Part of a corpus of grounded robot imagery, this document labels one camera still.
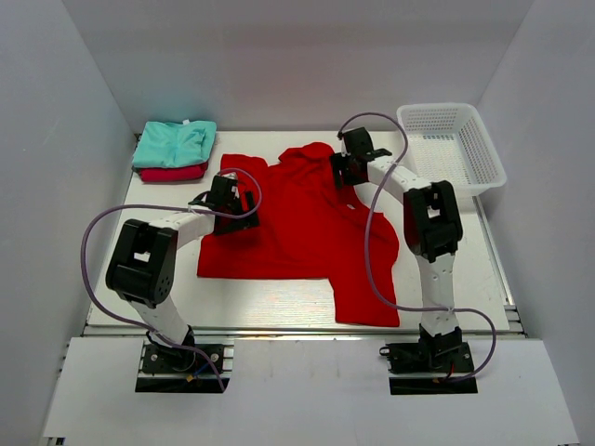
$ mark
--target white plastic basket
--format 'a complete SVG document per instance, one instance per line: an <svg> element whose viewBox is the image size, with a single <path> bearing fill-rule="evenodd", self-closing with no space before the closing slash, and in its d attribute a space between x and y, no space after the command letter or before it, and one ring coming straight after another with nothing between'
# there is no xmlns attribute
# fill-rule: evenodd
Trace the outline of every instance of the white plastic basket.
<svg viewBox="0 0 595 446"><path fill-rule="evenodd" d="M469 104L403 105L397 111L418 175L446 179L458 197L506 183L506 173L480 114Z"/></svg>

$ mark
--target white table surface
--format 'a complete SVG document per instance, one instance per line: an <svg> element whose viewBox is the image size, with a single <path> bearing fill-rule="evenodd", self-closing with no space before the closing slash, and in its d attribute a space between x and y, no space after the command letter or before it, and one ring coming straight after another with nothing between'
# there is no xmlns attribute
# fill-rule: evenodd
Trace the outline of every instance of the white table surface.
<svg viewBox="0 0 595 446"><path fill-rule="evenodd" d="M542 341L501 340L479 393L391 396L381 339L237 340L220 394L135 393L142 339L73 338L45 437L70 446L540 445L578 441ZM474 358L490 341L470 340Z"/></svg>
<svg viewBox="0 0 595 446"><path fill-rule="evenodd" d="M372 132L375 147L384 147L393 153L402 149L401 138L392 132ZM243 153L264 158L276 164L278 156L289 147L300 147L313 141L322 141L340 151L340 142L334 132L219 132L211 155L210 168L198 181L177 184L144 184L135 174L130 182L126 204L150 203L186 206L198 193L210 187L217 173L221 155ZM411 166L406 157L404 165ZM369 204L375 190L373 185L357 188L360 199ZM456 253L454 267L455 300L457 307L472 307L485 312L498 330L508 330L504 310L505 296L496 265L493 264L487 241L484 239L480 218L471 200L459 201L463 240ZM393 282L397 301L404 306L421 306L419 272L414 256L404 243L403 208L387 193L378 201L377 210L385 213L402 241L399 257L393 266ZM118 222L119 233L124 221L138 218L151 221L165 216L162 211L125 210ZM137 313L105 285L105 271L112 255L115 237L106 256L96 294L109 309L130 319L139 319ZM332 288L327 280L228 280L206 279L196 276L200 243L190 243L178 251L172 296L184 320L195 328L204 329L365 329L370 327L335 322ZM401 312L400 330L416 330L418 313ZM459 314L463 330L487 330L487 324L478 316ZM89 325L118 326L92 306Z"/></svg>

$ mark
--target white backdrop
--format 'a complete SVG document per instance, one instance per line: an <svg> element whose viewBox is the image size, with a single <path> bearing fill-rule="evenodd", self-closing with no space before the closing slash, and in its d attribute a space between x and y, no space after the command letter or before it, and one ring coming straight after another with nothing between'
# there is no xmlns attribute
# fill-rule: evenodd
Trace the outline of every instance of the white backdrop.
<svg viewBox="0 0 595 446"><path fill-rule="evenodd" d="M538 0L479 110L509 182L483 197L522 324L595 444L595 3Z"/></svg>
<svg viewBox="0 0 595 446"><path fill-rule="evenodd" d="M532 1L64 4L140 132L147 120L185 118L228 130L330 130L366 109L477 104Z"/></svg>
<svg viewBox="0 0 595 446"><path fill-rule="evenodd" d="M0 443L31 445L85 324L83 231L122 202L134 137L60 0L0 4L0 104Z"/></svg>

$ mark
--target red t-shirt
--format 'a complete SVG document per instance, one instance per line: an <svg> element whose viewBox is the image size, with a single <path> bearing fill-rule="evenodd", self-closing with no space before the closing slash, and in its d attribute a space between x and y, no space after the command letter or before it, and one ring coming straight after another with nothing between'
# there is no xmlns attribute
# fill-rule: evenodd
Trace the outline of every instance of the red t-shirt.
<svg viewBox="0 0 595 446"><path fill-rule="evenodd" d="M382 304L365 274L364 228L369 209L351 186L335 188L330 146L314 142L287 149L280 163L223 155L221 168L244 169L262 188L260 226L203 238L198 275L226 279L327 278L335 295L335 319L341 323L399 326L396 310ZM240 192L250 180L239 175ZM375 213L370 237L372 270L378 290L396 302L392 265L399 241L392 225Z"/></svg>

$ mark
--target stack of folded clothes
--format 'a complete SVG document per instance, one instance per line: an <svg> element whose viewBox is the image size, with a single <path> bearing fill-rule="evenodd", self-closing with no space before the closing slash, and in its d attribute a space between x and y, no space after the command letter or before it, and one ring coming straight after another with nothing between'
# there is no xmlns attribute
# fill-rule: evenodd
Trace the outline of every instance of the stack of folded clothes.
<svg viewBox="0 0 595 446"><path fill-rule="evenodd" d="M148 122L132 167L145 182L200 178L208 167L216 130L217 125L211 121Z"/></svg>

